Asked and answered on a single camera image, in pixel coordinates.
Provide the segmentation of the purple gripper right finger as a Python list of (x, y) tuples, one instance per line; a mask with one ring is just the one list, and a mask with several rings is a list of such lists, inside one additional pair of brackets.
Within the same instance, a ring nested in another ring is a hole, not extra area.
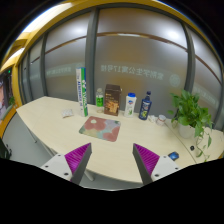
[(180, 170), (168, 155), (159, 156), (136, 143), (133, 144), (133, 156), (144, 185)]

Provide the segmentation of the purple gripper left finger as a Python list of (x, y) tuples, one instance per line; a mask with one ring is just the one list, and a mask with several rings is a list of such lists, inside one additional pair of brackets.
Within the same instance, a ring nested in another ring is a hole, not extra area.
[(79, 185), (91, 154), (91, 144), (87, 143), (65, 155), (56, 154), (42, 166), (42, 169)]

